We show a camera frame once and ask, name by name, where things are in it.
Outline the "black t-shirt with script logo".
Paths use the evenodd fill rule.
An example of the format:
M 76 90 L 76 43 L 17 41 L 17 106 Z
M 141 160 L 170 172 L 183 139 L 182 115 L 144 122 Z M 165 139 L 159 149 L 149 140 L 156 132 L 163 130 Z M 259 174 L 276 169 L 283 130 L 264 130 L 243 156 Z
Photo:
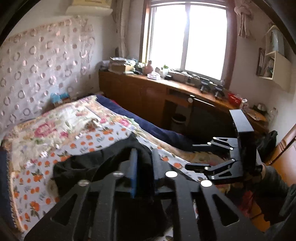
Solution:
M 132 149 L 137 150 L 136 194 L 131 198 L 123 190 L 127 182 L 116 188 L 113 240 L 153 240 L 164 235 L 168 228 L 173 229 L 173 206 L 170 200 L 157 197 L 152 166 L 153 150 L 141 144 L 135 136 L 56 164 L 53 178 L 62 198 L 80 180 L 96 182 L 118 171 L 121 163 L 129 160 Z

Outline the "red container on desk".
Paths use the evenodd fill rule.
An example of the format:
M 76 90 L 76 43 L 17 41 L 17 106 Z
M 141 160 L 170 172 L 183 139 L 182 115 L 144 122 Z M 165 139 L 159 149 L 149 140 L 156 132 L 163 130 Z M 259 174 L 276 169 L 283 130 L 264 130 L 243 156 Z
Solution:
M 240 108 L 242 99 L 240 97 L 237 97 L 234 93 L 229 92 L 228 93 L 228 101 L 235 108 Z

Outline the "navy blue blanket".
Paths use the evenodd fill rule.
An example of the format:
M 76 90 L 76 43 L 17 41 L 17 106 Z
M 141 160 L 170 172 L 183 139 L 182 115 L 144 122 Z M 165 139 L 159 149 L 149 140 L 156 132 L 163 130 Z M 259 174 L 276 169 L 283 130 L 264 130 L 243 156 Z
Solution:
M 143 118 L 140 118 L 139 116 L 135 115 L 134 113 L 131 113 L 130 111 L 122 108 L 117 103 L 112 101 L 111 99 L 108 99 L 102 95 L 96 95 L 97 99 L 96 101 L 102 104 L 104 107 L 110 109 L 111 111 L 124 115 L 128 118 L 134 119 L 136 123 L 139 124 L 139 126 L 149 134 L 153 135 L 155 138 L 175 147 L 178 149 L 181 149 L 182 151 L 190 151 L 191 146 L 185 139 L 185 137 L 179 133 L 176 133 L 174 131 L 169 131 L 162 129 L 152 123 L 150 123 L 147 120 L 144 120 Z

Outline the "long wooden desk cabinet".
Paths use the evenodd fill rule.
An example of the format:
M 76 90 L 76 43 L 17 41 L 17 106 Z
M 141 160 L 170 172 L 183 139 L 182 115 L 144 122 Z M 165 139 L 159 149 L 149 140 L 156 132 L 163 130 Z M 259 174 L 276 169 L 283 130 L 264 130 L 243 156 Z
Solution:
M 186 117 L 179 133 L 191 142 L 202 143 L 213 137 L 236 137 L 230 114 L 233 106 L 225 99 L 172 80 L 151 80 L 141 75 L 99 72 L 104 96 L 122 108 L 154 125 L 172 130 L 173 115 Z

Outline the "black waste bin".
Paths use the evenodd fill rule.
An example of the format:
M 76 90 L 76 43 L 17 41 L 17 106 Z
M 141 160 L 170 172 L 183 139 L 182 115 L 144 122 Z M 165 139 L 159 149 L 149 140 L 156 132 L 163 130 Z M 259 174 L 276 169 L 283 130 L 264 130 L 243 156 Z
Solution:
M 183 134 L 186 129 L 186 121 L 187 118 L 180 114 L 180 113 L 175 113 L 171 117 L 171 129 L 179 134 Z

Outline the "orange fruit print bedsheet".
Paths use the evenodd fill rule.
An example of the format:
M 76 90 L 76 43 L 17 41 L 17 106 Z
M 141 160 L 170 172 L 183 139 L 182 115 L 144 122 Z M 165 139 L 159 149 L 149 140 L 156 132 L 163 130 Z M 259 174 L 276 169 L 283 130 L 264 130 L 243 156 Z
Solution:
M 16 189 L 25 240 L 196 240 L 186 161 L 120 125 L 28 166 Z

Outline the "floral patterned quilt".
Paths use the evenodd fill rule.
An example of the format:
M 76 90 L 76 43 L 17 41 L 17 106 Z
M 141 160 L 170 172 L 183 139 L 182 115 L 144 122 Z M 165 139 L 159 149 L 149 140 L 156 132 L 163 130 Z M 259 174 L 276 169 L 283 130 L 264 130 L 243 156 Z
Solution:
M 134 133 L 140 129 L 134 119 L 111 111 L 98 100 L 98 96 L 91 95 L 14 126 L 3 140 L 10 171 L 20 171 L 29 162 L 44 158 L 97 128 L 107 130 L 119 124 Z

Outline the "pink figurine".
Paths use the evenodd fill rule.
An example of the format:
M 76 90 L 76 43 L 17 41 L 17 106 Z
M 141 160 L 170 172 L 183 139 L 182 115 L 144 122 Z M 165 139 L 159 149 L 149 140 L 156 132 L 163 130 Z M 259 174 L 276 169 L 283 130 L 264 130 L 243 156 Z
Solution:
M 147 62 L 147 65 L 144 66 L 144 68 L 142 69 L 143 75 L 148 75 L 151 74 L 154 71 L 153 66 L 152 66 L 152 61 L 149 60 Z

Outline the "blue tissue box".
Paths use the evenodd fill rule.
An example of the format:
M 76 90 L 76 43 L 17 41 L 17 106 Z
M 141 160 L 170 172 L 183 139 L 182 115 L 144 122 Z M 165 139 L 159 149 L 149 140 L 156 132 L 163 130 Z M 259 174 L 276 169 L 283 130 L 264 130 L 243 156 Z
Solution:
M 62 94 L 52 93 L 50 95 L 50 102 L 54 106 L 58 106 L 58 105 L 63 104 L 67 101 L 70 101 L 70 96 L 66 92 L 62 93 Z

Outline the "stack of books and papers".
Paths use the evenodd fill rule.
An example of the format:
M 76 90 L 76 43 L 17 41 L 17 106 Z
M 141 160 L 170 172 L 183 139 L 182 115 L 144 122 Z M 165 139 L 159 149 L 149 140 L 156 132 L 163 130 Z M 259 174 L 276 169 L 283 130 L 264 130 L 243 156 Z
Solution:
M 108 71 L 122 74 L 125 72 L 133 71 L 136 65 L 136 61 L 125 59 L 122 57 L 110 57 L 108 65 Z

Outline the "hanging cream doll ornament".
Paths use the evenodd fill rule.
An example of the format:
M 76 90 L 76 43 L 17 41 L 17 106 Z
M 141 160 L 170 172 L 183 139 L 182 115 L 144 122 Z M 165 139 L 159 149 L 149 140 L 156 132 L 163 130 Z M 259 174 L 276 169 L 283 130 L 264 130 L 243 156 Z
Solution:
M 250 38 L 252 34 L 249 28 L 249 22 L 253 20 L 253 13 L 250 8 L 251 1 L 235 1 L 234 12 L 240 16 L 240 27 L 238 35 L 242 38 Z

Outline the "circle patterned lace curtain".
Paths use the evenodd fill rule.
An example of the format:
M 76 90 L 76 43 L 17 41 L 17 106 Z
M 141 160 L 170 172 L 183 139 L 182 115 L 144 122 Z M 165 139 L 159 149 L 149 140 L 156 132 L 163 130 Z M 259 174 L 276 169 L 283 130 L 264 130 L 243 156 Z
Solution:
M 76 16 L 18 33 L 1 45 L 1 132 L 35 118 L 54 94 L 96 89 L 93 27 Z

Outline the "white wall shelf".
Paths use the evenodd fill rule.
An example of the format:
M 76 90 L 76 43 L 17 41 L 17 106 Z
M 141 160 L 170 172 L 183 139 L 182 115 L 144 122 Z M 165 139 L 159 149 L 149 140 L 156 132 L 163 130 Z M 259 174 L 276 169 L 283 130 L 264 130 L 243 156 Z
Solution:
M 290 90 L 292 63 L 285 56 L 284 36 L 272 25 L 263 37 L 264 48 L 259 48 L 256 75 L 272 81 L 284 91 Z

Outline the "bright window with frame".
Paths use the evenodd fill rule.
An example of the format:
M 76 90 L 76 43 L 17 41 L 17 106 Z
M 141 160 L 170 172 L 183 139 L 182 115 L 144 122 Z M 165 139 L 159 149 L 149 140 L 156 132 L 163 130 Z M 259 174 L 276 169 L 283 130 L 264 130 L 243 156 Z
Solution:
M 188 43 L 190 34 L 190 6 L 201 5 L 213 8 L 226 9 L 227 18 L 227 38 L 224 64 L 222 70 L 222 85 L 226 88 L 230 88 L 231 80 L 233 77 L 233 70 L 236 58 L 237 48 L 237 19 L 234 13 L 235 2 L 234 1 L 144 1 L 142 7 L 142 21 L 140 29 L 140 47 L 139 47 L 139 61 L 147 61 L 149 58 L 149 48 L 152 44 L 152 8 L 156 6 L 165 5 L 178 5 L 185 4 L 187 21 L 184 31 L 183 51 L 181 69 L 185 70 L 186 57 L 188 53 Z

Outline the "white wall air conditioner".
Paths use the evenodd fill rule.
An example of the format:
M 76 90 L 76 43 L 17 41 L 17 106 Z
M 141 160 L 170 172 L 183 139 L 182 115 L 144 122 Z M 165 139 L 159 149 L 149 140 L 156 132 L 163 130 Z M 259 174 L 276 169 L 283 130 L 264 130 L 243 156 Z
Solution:
M 67 8 L 66 15 L 109 16 L 113 12 L 112 1 L 74 0 Z

